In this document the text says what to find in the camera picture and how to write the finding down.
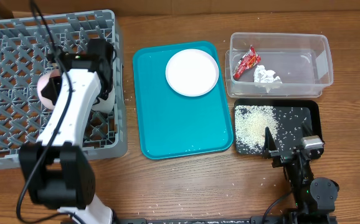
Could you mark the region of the white tissue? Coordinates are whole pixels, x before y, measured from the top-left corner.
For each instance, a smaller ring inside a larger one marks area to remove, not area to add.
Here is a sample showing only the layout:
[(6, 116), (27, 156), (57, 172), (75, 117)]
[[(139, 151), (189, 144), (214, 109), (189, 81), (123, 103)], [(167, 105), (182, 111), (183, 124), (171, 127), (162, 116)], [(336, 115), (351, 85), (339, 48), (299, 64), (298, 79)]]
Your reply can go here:
[(257, 65), (253, 74), (255, 83), (263, 83), (262, 87), (269, 93), (271, 89), (276, 89), (282, 84), (281, 78), (273, 70), (266, 70), (263, 65)]

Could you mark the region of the white rice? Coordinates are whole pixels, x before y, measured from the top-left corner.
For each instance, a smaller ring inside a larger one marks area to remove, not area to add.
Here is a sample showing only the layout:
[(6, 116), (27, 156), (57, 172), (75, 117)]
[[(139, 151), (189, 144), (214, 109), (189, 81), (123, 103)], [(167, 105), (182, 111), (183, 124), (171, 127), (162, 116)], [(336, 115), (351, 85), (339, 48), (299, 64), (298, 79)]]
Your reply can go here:
[(261, 155), (265, 128), (269, 127), (277, 149), (287, 151), (300, 144), (301, 124), (311, 124), (306, 107), (237, 105), (235, 148), (239, 154)]

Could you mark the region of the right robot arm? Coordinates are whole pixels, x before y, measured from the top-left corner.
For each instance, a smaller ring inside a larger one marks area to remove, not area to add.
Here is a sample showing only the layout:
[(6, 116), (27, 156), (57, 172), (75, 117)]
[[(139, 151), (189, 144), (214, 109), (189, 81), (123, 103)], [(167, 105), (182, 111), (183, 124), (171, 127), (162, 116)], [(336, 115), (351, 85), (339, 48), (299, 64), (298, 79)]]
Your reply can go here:
[[(272, 167), (281, 167), (291, 190), (273, 202), (262, 216), (262, 223), (336, 223), (335, 211), (339, 185), (328, 178), (314, 177), (310, 161), (319, 159), (324, 151), (324, 141), (313, 134), (305, 123), (301, 124), (303, 137), (301, 144), (290, 151), (279, 150), (269, 128), (265, 129), (263, 158), (272, 159)], [(269, 217), (268, 213), (282, 200), (292, 195), (295, 208), (283, 215)]]

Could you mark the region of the small pink plate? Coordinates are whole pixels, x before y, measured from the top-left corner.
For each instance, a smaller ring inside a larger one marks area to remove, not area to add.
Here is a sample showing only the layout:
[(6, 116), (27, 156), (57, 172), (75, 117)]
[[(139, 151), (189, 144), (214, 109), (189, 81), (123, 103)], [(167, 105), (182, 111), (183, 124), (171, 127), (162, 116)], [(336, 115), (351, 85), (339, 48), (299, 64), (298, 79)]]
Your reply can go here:
[(40, 102), (48, 109), (53, 110), (58, 100), (62, 84), (59, 70), (55, 69), (42, 75), (37, 82), (37, 95)]

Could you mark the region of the red snack wrapper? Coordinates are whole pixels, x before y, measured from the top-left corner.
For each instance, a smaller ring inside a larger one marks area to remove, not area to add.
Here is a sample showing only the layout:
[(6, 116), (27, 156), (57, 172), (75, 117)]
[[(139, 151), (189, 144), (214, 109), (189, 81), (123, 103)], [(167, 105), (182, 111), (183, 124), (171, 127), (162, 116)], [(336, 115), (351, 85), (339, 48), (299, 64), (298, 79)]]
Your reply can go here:
[(260, 63), (260, 61), (261, 57), (258, 53), (256, 53), (254, 47), (251, 45), (249, 51), (245, 53), (242, 58), (237, 62), (233, 74), (233, 79), (239, 80), (246, 70), (253, 68), (258, 63)]

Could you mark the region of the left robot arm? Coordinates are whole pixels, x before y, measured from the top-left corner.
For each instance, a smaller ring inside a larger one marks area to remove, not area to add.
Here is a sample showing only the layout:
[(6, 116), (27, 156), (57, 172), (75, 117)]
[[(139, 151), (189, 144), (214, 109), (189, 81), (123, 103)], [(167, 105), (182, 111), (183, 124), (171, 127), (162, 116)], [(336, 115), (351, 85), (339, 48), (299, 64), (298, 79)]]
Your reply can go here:
[(74, 223), (118, 223), (95, 193), (95, 174), (82, 150), (91, 110), (113, 110), (117, 52), (104, 39), (90, 39), (85, 54), (55, 49), (49, 56), (61, 69), (60, 88), (53, 78), (40, 91), (44, 98), (56, 97), (53, 113), (37, 141), (19, 151), (25, 184), (17, 200), (17, 219), (24, 221), (21, 205), (28, 194), (34, 204), (68, 215)]

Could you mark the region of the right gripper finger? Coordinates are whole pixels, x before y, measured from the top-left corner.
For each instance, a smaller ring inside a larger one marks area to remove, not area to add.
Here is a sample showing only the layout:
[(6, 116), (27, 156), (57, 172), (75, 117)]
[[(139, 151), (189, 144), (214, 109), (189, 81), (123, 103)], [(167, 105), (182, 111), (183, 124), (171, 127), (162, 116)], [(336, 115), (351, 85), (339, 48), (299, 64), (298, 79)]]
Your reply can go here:
[(265, 128), (265, 142), (263, 145), (263, 158), (271, 159), (280, 155), (269, 127)]
[(310, 137), (313, 135), (313, 130), (311, 128), (311, 126), (306, 123), (305, 121), (302, 122), (301, 124), (301, 130), (302, 130), (302, 135), (303, 137)]

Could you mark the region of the white paper cup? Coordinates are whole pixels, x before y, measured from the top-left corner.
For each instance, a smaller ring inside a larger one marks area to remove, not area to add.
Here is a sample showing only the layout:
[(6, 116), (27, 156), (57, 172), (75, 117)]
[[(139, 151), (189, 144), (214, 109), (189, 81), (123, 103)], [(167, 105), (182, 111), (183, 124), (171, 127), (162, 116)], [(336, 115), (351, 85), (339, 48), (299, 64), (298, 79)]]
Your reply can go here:
[(97, 111), (101, 113), (109, 114), (115, 104), (115, 89), (113, 88), (111, 92), (108, 94), (108, 98), (106, 100), (97, 97), (93, 103), (92, 111)]

